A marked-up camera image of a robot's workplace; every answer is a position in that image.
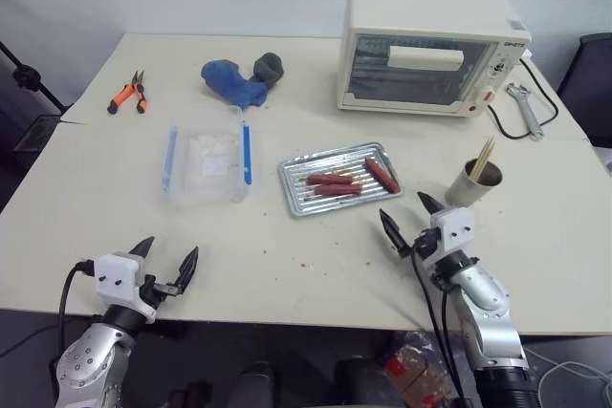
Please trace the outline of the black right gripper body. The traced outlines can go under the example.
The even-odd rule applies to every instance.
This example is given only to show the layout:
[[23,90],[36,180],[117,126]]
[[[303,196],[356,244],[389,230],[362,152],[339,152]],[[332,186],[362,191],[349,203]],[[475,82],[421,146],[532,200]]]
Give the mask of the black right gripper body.
[[433,267],[441,256],[442,233],[439,227],[424,229],[412,246],[412,261]]

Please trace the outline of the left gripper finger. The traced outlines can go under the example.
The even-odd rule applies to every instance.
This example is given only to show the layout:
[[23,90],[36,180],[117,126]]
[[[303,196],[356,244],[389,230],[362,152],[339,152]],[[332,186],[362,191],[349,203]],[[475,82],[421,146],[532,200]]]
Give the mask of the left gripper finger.
[[178,296],[185,292],[197,268],[199,248],[195,247],[184,259],[179,267],[178,277],[168,284],[167,295]]
[[155,237],[149,236],[139,241],[133,248],[128,251],[128,254],[146,258],[149,250],[152,247]]

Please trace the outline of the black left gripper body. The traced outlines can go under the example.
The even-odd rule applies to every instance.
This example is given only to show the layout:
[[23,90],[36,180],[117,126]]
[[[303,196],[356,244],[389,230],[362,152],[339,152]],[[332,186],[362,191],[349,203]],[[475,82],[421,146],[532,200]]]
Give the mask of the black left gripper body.
[[144,276],[144,283],[139,288],[140,299],[150,307],[159,307],[168,296],[179,296],[184,292],[182,286],[182,277],[185,270],[186,262],[182,262],[178,277],[173,283],[166,283],[156,287],[156,277],[152,274]]

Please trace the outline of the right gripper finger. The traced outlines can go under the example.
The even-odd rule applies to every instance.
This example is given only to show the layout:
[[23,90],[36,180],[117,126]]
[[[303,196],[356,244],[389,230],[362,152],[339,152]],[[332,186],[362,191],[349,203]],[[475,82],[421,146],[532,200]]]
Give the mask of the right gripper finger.
[[382,227],[386,236],[391,241],[394,248],[396,248],[400,258],[407,258],[411,255],[411,246],[402,236],[397,223],[394,219],[388,215],[382,209],[379,210],[380,218],[382,221]]
[[441,204],[440,202],[438,202],[436,199],[434,199],[432,196],[430,196],[429,194],[425,192],[419,191],[417,193],[417,196],[420,199],[423,207],[426,209],[426,211],[430,215],[433,215],[437,212],[440,212],[446,209],[446,207],[443,204]]

